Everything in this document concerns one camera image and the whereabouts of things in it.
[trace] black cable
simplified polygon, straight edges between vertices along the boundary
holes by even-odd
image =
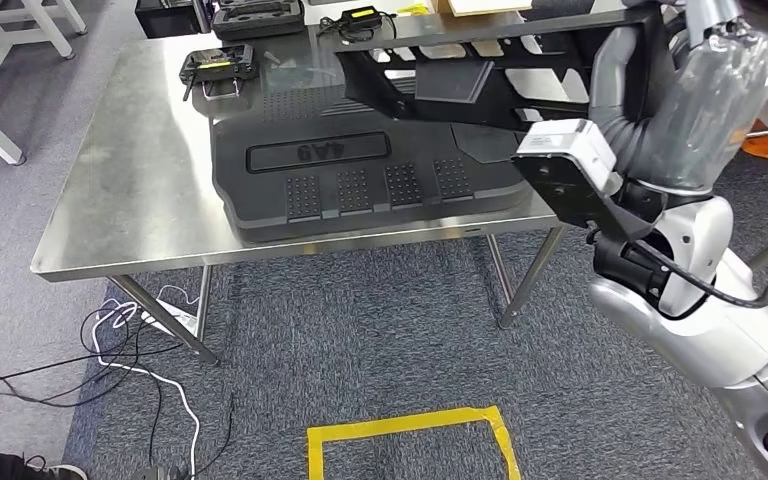
[[[399,38],[399,34],[396,31],[396,22],[393,20],[393,17],[395,17],[395,14],[389,14],[384,12],[378,12],[382,17],[386,17],[387,21],[390,22],[390,28],[393,29],[393,39]]]
[[[222,448],[219,449],[219,452],[216,453],[216,456],[213,457],[213,459],[209,462],[207,462],[207,465],[201,467],[200,469],[196,470],[196,473],[193,475],[188,475],[188,480],[195,479],[199,474],[210,468],[211,465],[213,465],[217,460],[219,460],[219,457],[222,456],[223,453],[225,453],[225,449],[228,448],[228,443],[231,441],[231,425],[234,423],[234,394],[231,394],[231,408],[228,410],[228,431],[225,432],[225,443],[222,444]]]
[[[8,377],[1,377],[1,376],[0,376],[0,381],[2,381],[3,383],[5,383],[5,384],[7,385],[7,387],[10,389],[10,392],[9,392],[9,393],[8,393],[8,392],[0,392],[0,396],[9,396],[9,397],[15,397],[15,398],[18,398],[19,400],[22,400],[22,401],[25,401],[25,402],[28,402],[28,403],[36,403],[36,404],[42,404],[42,405],[46,405],[46,406],[49,406],[49,407],[55,407],[55,408],[74,408],[74,407],[79,407],[79,406],[81,406],[81,405],[86,405],[86,404],[88,404],[88,403],[94,402],[94,401],[98,400],[99,398],[101,398],[101,397],[103,397],[103,396],[107,395],[108,393],[112,392],[112,391],[113,391],[113,390],[115,390],[116,388],[118,388],[118,387],[119,387],[119,385],[121,385],[121,384],[122,384],[122,382],[124,382],[124,381],[125,381],[125,379],[128,377],[128,374],[130,374],[130,373],[131,373],[131,369],[133,369],[133,368],[136,366],[137,362],[139,362],[139,357],[140,357],[140,353],[139,353],[139,334],[140,334],[140,330],[142,330],[142,328],[143,328],[143,326],[144,326],[144,325],[145,325],[145,324],[141,323],[141,324],[140,324],[140,326],[139,326],[139,327],[137,327],[137,333],[134,335],[134,338],[135,338],[135,343],[134,343],[134,353],[133,353],[133,354],[121,354],[121,353],[120,353],[120,354],[117,354],[117,355],[116,355],[116,356],[115,356],[115,357],[114,357],[114,358],[111,360],[111,362],[112,362],[113,360],[115,360],[116,358],[118,358],[120,355],[121,355],[121,356],[134,356],[134,357],[135,357],[135,360],[134,360],[134,364],[132,364],[130,368],[126,369],[126,371],[125,371],[125,374],[124,374],[124,375],[122,375],[121,377],[119,377],[119,379],[116,381],[116,383],[114,383],[114,384],[113,384],[113,386],[111,386],[111,387],[110,387],[110,388],[108,388],[107,390],[105,390],[105,391],[103,391],[103,392],[101,392],[101,393],[99,393],[99,394],[97,394],[97,395],[95,395],[95,396],[93,396],[93,397],[91,397],[91,398],[89,398],[89,399],[86,399],[86,400],[82,400],[82,401],[80,401],[80,402],[76,402],[76,403],[73,403],[73,404],[59,404],[59,403],[51,403],[51,402],[49,401],[49,400],[51,400],[52,398],[57,398],[57,397],[60,397],[60,396],[63,396],[63,395],[65,395],[65,394],[67,394],[67,393],[71,393],[71,392],[73,392],[73,391],[77,390],[77,388],[73,388],[73,389],[71,389],[71,390],[68,390],[68,391],[66,391],[66,392],[63,392],[63,393],[59,393],[59,394],[57,394],[57,395],[54,395],[54,396],[48,397],[48,398],[46,398],[46,399],[37,399],[37,398],[33,398],[33,397],[30,397],[30,396],[27,396],[27,395],[23,395],[23,394],[19,393],[19,391],[18,391],[18,390],[16,390],[16,388],[15,388],[15,387],[14,387],[14,386],[13,386],[13,385],[12,385],[12,384],[9,382],[9,381],[7,381],[7,378],[9,378],[9,376],[8,376]],[[174,349],[174,348],[178,348],[178,347],[180,347],[180,345],[176,345],[176,346],[174,346],[174,347],[172,347],[172,348],[170,348],[170,349],[166,349],[165,351],[169,351],[169,350],[172,350],[172,349]],[[157,352],[148,352],[148,353],[143,353],[142,355],[157,354],[157,353],[165,353],[165,351],[164,351],[164,350],[160,350],[160,351],[157,351]],[[92,380],[93,380],[93,379],[92,379],[92,378],[90,378],[89,380],[87,380],[87,381],[83,382],[83,383],[81,384],[81,386],[83,386],[83,385],[86,385],[87,383],[89,383],[89,382],[90,382],[90,381],[92,381]]]
[[[96,313],[96,312],[90,313],[90,315],[88,315],[87,318],[89,318],[89,316],[93,315],[94,313]],[[128,341],[130,338],[132,338],[132,337],[128,336],[125,339],[125,341]],[[81,343],[85,345],[85,343],[83,341],[83,336],[81,338]],[[180,348],[182,345],[183,344],[178,344],[178,345],[174,345],[172,347],[164,348],[164,349],[161,349],[161,350],[145,352],[142,355],[159,355],[161,353],[166,353],[166,352],[174,350],[176,348]],[[24,371],[21,371],[21,372],[16,372],[16,373],[11,373],[9,375],[0,376],[0,381],[8,380],[8,379],[15,378],[15,377],[20,377],[20,376],[23,376],[23,375],[29,375],[31,373],[36,373],[36,372],[40,372],[40,371],[43,371],[43,370],[48,370],[48,369],[51,369],[51,368],[56,368],[56,367],[60,367],[60,366],[63,366],[63,365],[68,365],[70,363],[80,362],[82,360],[88,360],[88,359],[91,359],[91,358],[102,358],[102,360],[103,360],[104,359],[104,355],[109,353],[111,350],[112,349],[103,350],[101,353],[95,353],[95,354],[92,354],[92,355],[84,355],[84,356],[81,356],[81,357],[76,357],[76,358],[72,358],[72,359],[69,359],[69,360],[64,360],[64,361],[61,361],[61,362],[50,363],[48,365],[43,365],[43,366],[32,368],[32,369],[29,369],[29,370],[24,370]],[[137,357],[137,358],[139,358],[139,356],[140,356],[140,354],[137,354],[137,353],[121,353],[121,354],[116,354],[116,357]],[[57,406],[61,406],[61,405],[52,404],[52,405],[49,405],[49,406],[57,407]]]
[[[42,465],[40,465],[40,466],[31,465],[31,460],[33,460],[35,458],[38,458],[38,459],[42,460]],[[33,457],[25,460],[25,466],[26,467],[33,467],[33,468],[35,468],[37,470],[45,470],[45,466],[47,464],[48,464],[48,462],[45,461],[45,457],[43,457],[42,455],[34,455]]]
[[[137,364],[137,366],[148,372],[148,376],[154,380],[154,385],[157,387],[157,410],[154,412],[154,422],[151,424],[151,435],[148,437],[148,464],[149,466],[154,466],[152,452],[154,451],[154,435],[157,433],[157,423],[160,421],[160,410],[163,408],[163,389],[160,387],[160,380],[154,376],[154,372],[149,370],[145,365]]]
[[[717,290],[710,283],[702,280],[696,275],[683,269],[681,266],[679,266],[677,263],[672,261],[669,257],[661,253],[658,249],[656,249],[652,245],[649,245],[648,243],[642,240],[637,240],[634,242],[634,246],[642,249],[649,257],[655,260],[655,262],[660,264],[662,267],[667,268],[672,273],[675,273],[676,275],[684,279],[687,283],[693,285],[694,287],[702,290],[703,292],[707,293],[708,295],[718,300],[721,300],[723,302],[726,302],[738,307],[743,307],[743,308],[755,309],[755,308],[764,308],[768,306],[768,285],[766,288],[764,288],[764,292],[761,293],[761,296],[759,296],[754,300],[744,300],[742,298],[733,297],[727,293]]]

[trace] power strip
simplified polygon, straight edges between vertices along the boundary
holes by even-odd
[[[170,305],[164,302],[163,300],[158,300],[157,303],[159,303],[161,307],[165,308],[167,312],[172,314],[172,316],[178,320],[178,323],[183,325],[183,327],[186,328],[190,333],[192,333],[194,337],[197,336],[196,331],[198,330],[198,319],[195,316],[190,315],[189,313],[181,310],[180,308],[174,305]],[[172,333],[166,327],[161,325],[159,322],[155,321],[154,317],[152,317],[151,314],[149,314],[148,312],[143,311],[140,317],[143,319],[144,322],[160,330],[166,335],[172,335]]]

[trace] gray carpet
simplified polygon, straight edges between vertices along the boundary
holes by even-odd
[[[49,284],[28,268],[118,50],[124,42],[143,37],[133,17],[133,0],[74,3],[89,34],[68,35],[77,54],[73,60],[64,61],[50,45],[26,45],[11,51],[0,70],[0,127],[28,154],[21,167],[0,159],[3,373],[80,354],[78,324],[105,288],[103,281]],[[83,372],[84,365],[74,364],[56,375],[17,383],[30,394],[51,393],[74,386]],[[57,461],[71,421],[69,409],[0,398],[0,451]]]
[[[768,242],[768,162],[740,156],[718,188],[735,208],[735,250],[757,251]],[[543,234],[500,238],[517,278]],[[230,444],[200,478],[304,478],[310,426],[489,405],[501,409],[528,479],[759,478],[711,396],[593,309],[584,295],[590,259],[582,232],[571,234],[505,332],[494,325],[500,295],[482,239],[226,266],[206,330],[224,363],[205,366],[177,350],[145,364],[187,389],[204,424],[200,465],[223,443],[233,394]],[[140,280],[152,292],[165,283],[196,292],[198,275]],[[758,279],[767,281],[768,270]],[[147,330],[141,349],[172,343]],[[154,383],[141,377],[79,408],[66,458],[95,480],[128,478],[148,464],[156,402]],[[185,468],[192,430],[164,387],[155,458]],[[505,478],[482,423],[327,444],[325,472]]]

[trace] yellow label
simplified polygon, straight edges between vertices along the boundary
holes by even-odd
[[[228,65],[231,65],[231,62],[216,62],[216,63],[205,63],[204,65],[199,65],[199,70],[205,69],[205,68],[218,68],[218,67],[227,67]]]
[[[514,455],[514,447],[502,414],[495,405],[489,408],[455,408],[419,413],[404,417],[385,418],[369,422],[327,425],[307,429],[308,480],[325,480],[325,442],[410,432],[425,428],[445,427],[486,420],[493,429],[496,443],[508,467],[507,480],[522,480]]]
[[[367,15],[372,15],[375,13],[375,10],[369,9],[369,10],[361,10],[359,12],[355,12],[352,14],[352,18],[358,18],[358,17],[365,17]]]

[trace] black power cord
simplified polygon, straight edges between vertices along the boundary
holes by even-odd
[[[652,245],[649,245],[648,243],[642,240],[635,241],[633,245],[641,249],[646,255],[648,255],[650,258],[652,258],[652,260],[657,262],[662,267],[668,269],[672,273],[675,273],[676,275],[684,279],[687,283],[702,290],[703,292],[716,298],[717,300],[721,300],[725,303],[729,303],[731,305],[735,305],[743,308],[757,309],[757,308],[764,308],[768,306],[768,285],[766,288],[764,288],[764,292],[761,294],[761,296],[754,300],[744,300],[742,298],[733,297],[725,292],[717,290],[710,283],[706,282],[705,280],[702,280],[696,275],[683,269],[679,264],[672,261],[669,257],[661,253],[658,249],[656,249]]]
[[[83,332],[83,328],[84,328],[84,326],[86,326],[86,322],[93,315],[95,315],[96,313],[100,313],[100,312],[104,312],[104,311],[113,311],[113,310],[114,309],[109,309],[108,308],[108,309],[98,309],[98,310],[94,310],[93,312],[90,312],[84,318],[84,321],[83,321],[82,326],[81,326],[82,327],[81,328],[81,332]],[[114,347],[112,347],[110,349],[101,351],[100,353],[94,353],[92,355],[84,355],[84,356],[81,356],[81,357],[76,357],[76,358],[72,358],[72,359],[69,359],[69,360],[64,360],[64,361],[61,361],[61,362],[50,363],[48,365],[43,365],[43,366],[32,368],[32,369],[29,369],[29,370],[24,370],[24,371],[21,371],[21,372],[12,373],[12,374],[9,374],[9,375],[3,375],[3,376],[0,375],[0,382],[6,384],[7,387],[10,389],[10,392],[0,392],[0,396],[12,396],[12,397],[16,397],[16,398],[18,398],[18,399],[20,399],[22,401],[25,401],[25,402],[38,403],[38,404],[46,405],[46,406],[49,406],[49,407],[55,407],[55,408],[74,408],[74,407],[79,407],[81,405],[86,405],[88,403],[94,402],[94,401],[98,400],[99,398],[101,398],[101,397],[107,395],[108,393],[112,392],[116,388],[118,388],[119,385],[121,385],[122,382],[125,380],[125,378],[127,378],[128,374],[130,373],[130,370],[127,370],[121,377],[119,377],[119,379],[116,381],[116,383],[114,383],[110,388],[108,388],[104,392],[101,392],[101,393],[99,393],[97,395],[94,395],[92,398],[89,398],[89,399],[86,399],[86,400],[83,400],[83,401],[80,401],[80,402],[72,403],[72,404],[52,403],[50,400],[53,400],[55,398],[59,398],[59,397],[62,397],[64,395],[67,395],[69,393],[72,393],[75,390],[78,390],[79,388],[81,388],[81,387],[83,387],[83,386],[85,386],[85,385],[87,385],[87,384],[89,384],[91,382],[97,382],[97,381],[101,380],[102,378],[104,378],[107,375],[107,373],[109,373],[109,372],[106,371],[109,368],[109,366],[106,366],[105,368],[103,368],[102,370],[100,370],[99,372],[94,374],[92,377],[90,377],[89,379],[87,379],[84,382],[82,382],[77,387],[74,387],[74,388],[69,389],[69,390],[67,390],[65,392],[61,392],[61,393],[58,393],[56,395],[52,395],[50,397],[42,398],[42,399],[33,398],[33,397],[30,397],[30,396],[21,394],[18,390],[16,390],[16,388],[8,380],[11,379],[11,378],[20,377],[20,376],[28,375],[28,374],[31,374],[31,373],[36,373],[36,372],[40,372],[40,371],[43,371],[43,370],[48,370],[48,369],[51,369],[51,368],[56,368],[56,367],[59,367],[59,366],[68,365],[70,363],[79,362],[79,361],[82,361],[82,360],[88,360],[88,359],[91,359],[91,358],[102,358],[103,359],[105,355],[109,354],[111,351],[113,351],[117,347],[120,347],[120,350],[113,354],[113,357],[112,357],[111,361],[113,361],[113,360],[115,360],[117,358],[120,358],[120,357],[134,357],[135,358],[135,362],[134,363],[136,364],[136,362],[139,361],[139,357],[140,356],[159,355],[159,354],[162,354],[162,353],[166,353],[166,352],[175,350],[176,348],[180,348],[183,345],[183,344],[178,344],[178,345],[174,345],[172,347],[168,347],[168,348],[164,348],[164,349],[160,349],[160,350],[140,353],[139,352],[138,341],[139,341],[139,333],[140,333],[140,330],[142,329],[143,326],[144,326],[143,324],[140,324],[140,326],[137,328],[137,332],[134,335],[130,335],[129,333],[126,333],[125,340],[123,340],[121,343],[115,345]],[[137,343],[135,345],[135,351],[134,351],[134,353],[125,353],[124,352],[125,345],[132,338],[134,338],[136,340],[135,343]],[[84,342],[83,334],[81,335],[81,343],[84,345],[84,348],[86,348],[88,351],[92,351],[92,350],[90,350],[90,348]]]
[[[2,382],[5,385],[7,385],[7,388],[10,390],[9,392],[0,392],[0,396],[15,397],[15,398],[18,398],[19,400],[22,400],[22,401],[25,401],[25,402],[35,403],[35,404],[42,404],[42,405],[46,405],[46,406],[49,406],[49,407],[55,407],[55,408],[74,408],[74,407],[79,407],[81,405],[86,405],[88,403],[94,402],[94,401],[98,400],[99,398],[107,395],[108,393],[112,392],[117,387],[119,387],[119,385],[122,384],[122,382],[125,380],[125,378],[127,378],[128,374],[131,372],[131,369],[133,369],[135,367],[141,368],[141,369],[143,369],[143,370],[145,370],[146,372],[149,373],[149,376],[154,380],[155,386],[157,387],[157,409],[155,410],[154,421],[152,422],[151,434],[149,436],[149,446],[148,446],[148,461],[149,461],[149,465],[153,465],[154,464],[154,458],[153,458],[154,438],[155,438],[155,435],[157,433],[157,426],[158,426],[158,423],[160,421],[160,414],[161,414],[161,411],[162,411],[162,408],[163,408],[163,389],[161,388],[160,381],[157,378],[155,378],[154,375],[152,375],[152,373],[153,373],[152,370],[150,370],[144,364],[141,364],[139,362],[139,359],[140,359],[141,356],[145,357],[145,356],[151,356],[151,355],[159,355],[159,354],[162,354],[162,353],[166,353],[166,352],[175,350],[177,348],[180,348],[183,344],[179,343],[179,344],[171,346],[169,348],[164,348],[164,349],[160,349],[160,350],[140,353],[140,351],[139,351],[139,335],[140,335],[140,331],[145,326],[145,323],[144,322],[140,322],[140,325],[137,327],[136,333],[134,335],[131,335],[130,331],[129,331],[128,323],[125,322],[125,323],[123,323],[123,325],[125,325],[125,329],[126,329],[125,339],[122,342],[118,343],[117,345],[115,345],[115,346],[113,346],[113,347],[111,347],[109,349],[102,350],[101,352],[95,352],[84,341],[83,332],[84,332],[84,329],[86,328],[86,324],[89,321],[89,319],[92,318],[93,315],[96,315],[96,314],[101,313],[101,312],[118,312],[119,318],[122,318],[124,316],[124,313],[122,311],[118,310],[118,309],[114,309],[114,308],[100,308],[100,309],[97,309],[97,310],[94,310],[94,311],[90,312],[89,314],[87,314],[86,317],[84,317],[84,320],[81,323],[81,329],[80,329],[80,332],[81,332],[81,345],[84,347],[85,350],[87,350],[88,352],[92,353],[91,355],[85,355],[85,356],[82,356],[82,357],[76,357],[76,358],[73,358],[73,359],[70,359],[70,360],[65,360],[65,361],[62,361],[62,362],[55,362],[55,363],[51,363],[51,364],[48,364],[48,365],[43,365],[41,367],[36,367],[36,368],[29,369],[29,370],[13,373],[13,374],[10,374],[10,375],[3,375],[3,376],[0,375],[0,382]],[[125,353],[124,350],[127,347],[128,342],[132,338],[134,339],[134,353]],[[110,360],[105,360],[104,356],[110,354],[116,348],[119,348],[119,350],[112,354],[112,357],[110,358]],[[105,378],[107,375],[109,375],[111,373],[111,369],[110,369],[110,365],[109,364],[115,362],[120,357],[134,357],[134,362],[130,365],[130,368],[127,369],[125,371],[125,373],[121,377],[119,377],[119,379],[116,381],[116,383],[114,383],[107,390],[105,390],[105,391],[103,391],[103,392],[101,392],[101,393],[99,393],[97,395],[94,395],[92,398],[89,398],[89,399],[86,399],[86,400],[83,400],[83,401],[80,401],[80,402],[72,403],[72,404],[58,404],[58,403],[52,403],[51,402],[51,400],[59,398],[59,397],[62,397],[62,396],[67,395],[69,393],[72,393],[75,390],[78,390],[78,389],[84,387],[85,385],[88,385],[89,383],[98,382],[98,381],[102,380],[103,378]],[[23,375],[28,375],[28,374],[31,374],[31,373],[36,373],[36,372],[39,372],[39,371],[43,371],[43,370],[47,370],[47,369],[51,369],[51,368],[56,368],[56,367],[59,367],[59,366],[67,365],[69,363],[79,362],[81,360],[88,360],[88,359],[91,359],[91,358],[102,358],[103,360],[105,360],[105,363],[107,363],[108,365],[105,365],[101,370],[99,370],[98,372],[94,373],[90,378],[88,378],[87,380],[82,382],[80,385],[78,385],[78,386],[76,386],[74,388],[71,388],[69,390],[66,390],[64,392],[61,392],[61,393],[58,393],[58,394],[55,394],[55,395],[51,395],[51,396],[46,397],[46,398],[34,398],[34,397],[31,397],[31,396],[28,396],[28,395],[24,395],[21,392],[19,392],[16,389],[16,387],[12,383],[10,383],[10,381],[9,381],[9,379],[11,379],[11,378],[16,378],[16,377],[20,377],[20,376],[23,376]],[[216,455],[213,457],[213,459],[211,459],[201,469],[196,471],[195,475],[187,475],[184,478],[186,478],[186,479],[194,479],[195,476],[203,473],[208,468],[210,468],[214,463],[216,463],[216,461],[219,459],[219,457],[221,457],[222,454],[225,453],[225,450],[226,450],[226,448],[228,447],[228,444],[231,441],[231,430],[232,430],[232,427],[233,427],[234,410],[235,410],[234,395],[232,393],[231,394],[231,405],[230,405],[230,409],[229,409],[229,412],[228,412],[228,430],[227,430],[227,432],[225,434],[225,442],[222,444],[222,447],[219,449],[219,451],[216,453]]]

